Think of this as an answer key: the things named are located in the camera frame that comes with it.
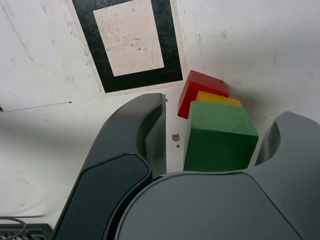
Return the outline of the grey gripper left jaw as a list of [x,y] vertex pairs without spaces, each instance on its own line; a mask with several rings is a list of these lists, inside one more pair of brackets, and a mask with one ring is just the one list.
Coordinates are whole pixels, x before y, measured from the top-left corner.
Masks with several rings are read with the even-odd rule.
[[112,240],[129,203],[166,171],[166,97],[142,94],[102,125],[51,238]]

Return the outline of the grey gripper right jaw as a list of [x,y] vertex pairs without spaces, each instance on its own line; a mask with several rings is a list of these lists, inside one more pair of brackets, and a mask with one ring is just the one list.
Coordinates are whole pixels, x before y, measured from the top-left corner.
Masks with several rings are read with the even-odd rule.
[[129,204],[117,240],[317,240],[320,125],[285,112],[266,132],[256,166],[176,172]]

